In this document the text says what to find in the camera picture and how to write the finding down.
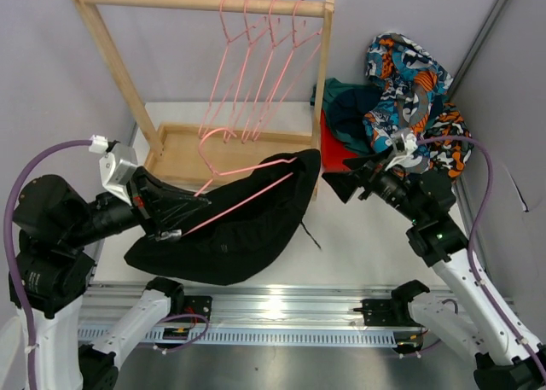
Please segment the black shorts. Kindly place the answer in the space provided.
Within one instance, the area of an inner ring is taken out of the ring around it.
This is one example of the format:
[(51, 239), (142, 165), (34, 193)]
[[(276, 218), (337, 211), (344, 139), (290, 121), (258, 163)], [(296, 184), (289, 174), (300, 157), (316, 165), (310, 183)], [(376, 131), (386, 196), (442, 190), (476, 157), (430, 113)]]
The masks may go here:
[(314, 148), (275, 154), (248, 177), (208, 192), (177, 241), (139, 238), (127, 265), (156, 276), (227, 286), (271, 265), (302, 224), (321, 168)]

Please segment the orange grey camouflage shorts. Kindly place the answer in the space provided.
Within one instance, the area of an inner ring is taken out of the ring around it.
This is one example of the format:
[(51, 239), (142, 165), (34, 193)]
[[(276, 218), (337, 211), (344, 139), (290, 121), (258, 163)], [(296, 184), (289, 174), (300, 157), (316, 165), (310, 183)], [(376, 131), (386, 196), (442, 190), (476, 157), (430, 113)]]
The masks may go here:
[[(433, 137), (471, 137), (466, 122), (454, 103), (433, 105), (433, 114), (427, 122), (423, 138)], [(428, 143), (425, 148), (429, 157), (429, 168), (454, 182), (462, 174), (473, 145), (451, 139)]]

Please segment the blue orange patterned shorts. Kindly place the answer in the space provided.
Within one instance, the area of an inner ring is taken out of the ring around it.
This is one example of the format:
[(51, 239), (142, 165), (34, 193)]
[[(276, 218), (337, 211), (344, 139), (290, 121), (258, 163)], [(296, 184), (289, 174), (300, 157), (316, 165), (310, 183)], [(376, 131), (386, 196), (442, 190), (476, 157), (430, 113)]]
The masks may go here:
[(366, 79), (380, 90), (363, 125), (371, 149), (392, 146), (392, 136), (409, 128), (420, 138), (431, 119), (433, 102), (445, 95), (453, 78), (422, 46), (403, 34), (384, 32), (366, 51)]

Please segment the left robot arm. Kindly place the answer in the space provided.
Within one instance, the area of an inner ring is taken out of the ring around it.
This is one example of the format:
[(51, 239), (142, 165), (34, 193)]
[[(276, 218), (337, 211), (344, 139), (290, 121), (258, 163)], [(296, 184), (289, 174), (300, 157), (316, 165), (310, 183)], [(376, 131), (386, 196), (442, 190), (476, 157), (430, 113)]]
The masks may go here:
[(16, 306), (31, 307), (22, 316), (34, 357), (30, 387), (112, 389), (124, 361), (153, 326), (184, 314), (183, 286), (157, 276), (105, 335), (78, 342), (78, 316), (95, 266), (85, 247), (134, 227), (153, 242), (177, 238), (183, 221), (209, 203), (141, 167), (125, 189), (127, 201), (105, 192), (88, 202), (64, 178), (48, 174), (15, 195), (11, 221), (20, 229), (20, 248), (9, 295)]

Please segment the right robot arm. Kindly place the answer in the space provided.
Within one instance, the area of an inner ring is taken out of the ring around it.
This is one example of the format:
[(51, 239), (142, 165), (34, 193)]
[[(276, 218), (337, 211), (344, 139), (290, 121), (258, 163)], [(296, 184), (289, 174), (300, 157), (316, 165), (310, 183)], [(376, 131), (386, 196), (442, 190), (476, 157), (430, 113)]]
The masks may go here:
[(411, 222), (406, 236), (414, 253), (448, 286), (467, 317), (447, 308), (422, 282), (392, 291), (389, 312), (435, 334), (473, 364), (480, 389), (539, 389), (545, 385), (545, 345), (517, 317), (492, 285), (469, 240), (449, 210), (456, 198), (451, 181), (428, 171), (408, 184), (366, 158), (346, 160), (346, 172), (322, 177), (343, 201), (377, 195)]

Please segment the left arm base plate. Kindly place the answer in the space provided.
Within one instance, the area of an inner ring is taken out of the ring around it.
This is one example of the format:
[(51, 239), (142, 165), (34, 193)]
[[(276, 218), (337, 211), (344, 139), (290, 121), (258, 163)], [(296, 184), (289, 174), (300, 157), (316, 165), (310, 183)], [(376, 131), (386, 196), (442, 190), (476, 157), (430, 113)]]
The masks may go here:
[(189, 314), (191, 324), (200, 324), (203, 321), (197, 317), (201, 315), (210, 318), (212, 315), (212, 296), (206, 295), (186, 295), (183, 302), (183, 311)]

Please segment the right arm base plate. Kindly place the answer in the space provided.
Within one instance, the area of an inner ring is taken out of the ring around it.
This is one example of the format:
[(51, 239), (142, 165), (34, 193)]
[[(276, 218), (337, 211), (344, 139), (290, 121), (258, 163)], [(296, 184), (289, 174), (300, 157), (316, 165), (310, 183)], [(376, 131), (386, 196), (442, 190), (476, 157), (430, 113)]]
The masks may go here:
[(369, 327), (417, 327), (403, 302), (394, 299), (364, 299), (360, 306), (352, 309), (361, 314), (364, 324)]

